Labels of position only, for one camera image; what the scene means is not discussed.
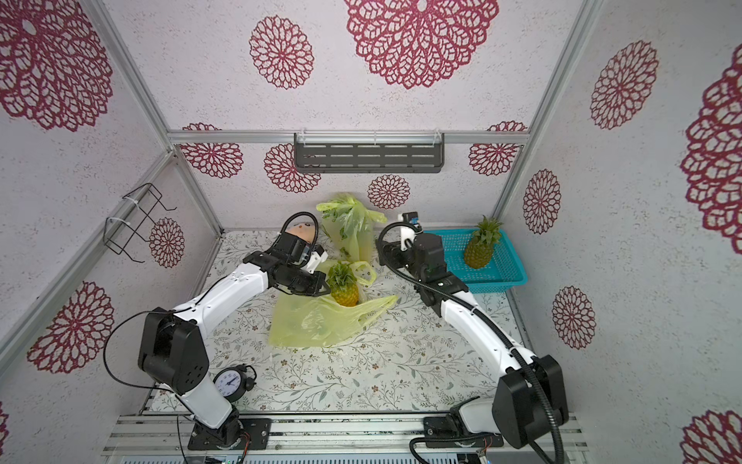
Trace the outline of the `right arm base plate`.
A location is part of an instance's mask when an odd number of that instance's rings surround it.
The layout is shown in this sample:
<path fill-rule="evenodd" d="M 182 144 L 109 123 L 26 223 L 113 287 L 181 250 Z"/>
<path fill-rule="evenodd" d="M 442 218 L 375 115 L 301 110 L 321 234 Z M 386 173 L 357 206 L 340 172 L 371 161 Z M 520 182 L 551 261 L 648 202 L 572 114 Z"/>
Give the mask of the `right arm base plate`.
<path fill-rule="evenodd" d="M 454 415 L 427 416 L 423 436 L 428 448 L 501 448 L 504 438 L 498 433 L 471 432 Z"/>

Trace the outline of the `avocado print green plastic bag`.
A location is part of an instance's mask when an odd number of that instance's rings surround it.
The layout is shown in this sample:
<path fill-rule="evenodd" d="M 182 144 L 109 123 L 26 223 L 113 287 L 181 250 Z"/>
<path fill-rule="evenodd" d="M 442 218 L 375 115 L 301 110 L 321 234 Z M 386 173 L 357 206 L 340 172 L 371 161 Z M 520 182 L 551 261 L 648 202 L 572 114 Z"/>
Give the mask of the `avocado print green plastic bag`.
<path fill-rule="evenodd" d="M 349 193 L 319 203 L 316 210 L 322 216 L 322 230 L 342 258 L 351 262 L 372 260 L 376 249 L 374 228 L 388 222 L 383 213 L 368 210 Z"/>

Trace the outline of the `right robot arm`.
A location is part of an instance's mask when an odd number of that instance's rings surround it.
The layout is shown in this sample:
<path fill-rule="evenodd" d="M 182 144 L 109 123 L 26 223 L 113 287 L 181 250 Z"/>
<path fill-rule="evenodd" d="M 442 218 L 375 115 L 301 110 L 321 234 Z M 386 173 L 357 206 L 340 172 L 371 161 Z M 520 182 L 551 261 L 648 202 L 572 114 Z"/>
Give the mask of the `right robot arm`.
<path fill-rule="evenodd" d="M 453 431 L 436 440 L 502 439 L 516 449 L 529 447 L 547 463 L 564 461 L 560 426 L 569 418 L 562 368 L 551 356 L 538 357 L 517 343 L 490 317 L 469 287 L 446 266 L 442 238 L 402 223 L 399 242 L 379 237 L 381 265 L 413 284 L 421 301 L 452 326 L 497 377 L 493 396 L 455 406 Z"/>

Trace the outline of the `plain green plastic bag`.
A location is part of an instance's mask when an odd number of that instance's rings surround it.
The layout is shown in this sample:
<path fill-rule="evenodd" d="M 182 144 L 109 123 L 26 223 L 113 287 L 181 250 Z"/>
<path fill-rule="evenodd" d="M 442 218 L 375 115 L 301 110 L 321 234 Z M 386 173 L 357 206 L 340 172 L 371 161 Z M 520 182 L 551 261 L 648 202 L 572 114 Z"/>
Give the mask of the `plain green plastic bag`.
<path fill-rule="evenodd" d="M 399 300 L 396 295 L 374 295 L 367 290 L 377 273 L 367 261 L 331 260 L 319 267 L 326 275 L 338 262 L 348 263 L 357 278 L 359 303 L 338 305 L 328 294 L 321 297 L 281 295 L 277 298 L 269 332 L 269 344 L 281 348 L 327 348 L 344 342 L 372 326 Z"/>

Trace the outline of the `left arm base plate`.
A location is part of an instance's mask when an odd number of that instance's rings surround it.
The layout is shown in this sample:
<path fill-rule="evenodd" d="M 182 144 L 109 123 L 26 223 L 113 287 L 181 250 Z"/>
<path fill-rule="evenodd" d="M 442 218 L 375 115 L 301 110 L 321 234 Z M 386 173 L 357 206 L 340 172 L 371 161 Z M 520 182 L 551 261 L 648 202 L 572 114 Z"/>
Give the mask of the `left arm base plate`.
<path fill-rule="evenodd" d="M 188 450 L 265 450 L 272 428 L 267 418 L 243 418 L 227 421 L 219 429 L 210 429 L 196 421 Z"/>

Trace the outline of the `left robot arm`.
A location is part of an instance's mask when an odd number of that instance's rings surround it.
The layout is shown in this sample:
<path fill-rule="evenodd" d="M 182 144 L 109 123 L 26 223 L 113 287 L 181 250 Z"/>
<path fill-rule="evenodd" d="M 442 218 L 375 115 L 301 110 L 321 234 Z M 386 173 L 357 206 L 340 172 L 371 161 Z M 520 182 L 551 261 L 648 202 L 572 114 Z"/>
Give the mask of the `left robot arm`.
<path fill-rule="evenodd" d="M 223 320 L 270 288 L 284 286 L 302 296 L 320 295 L 325 275 L 317 268 L 327 259 L 322 249 L 313 251 L 305 265 L 255 251 L 201 295 L 171 311 L 152 310 L 143 327 L 139 368 L 170 388 L 201 427 L 235 434 L 239 414 L 209 378 L 206 341 Z"/>

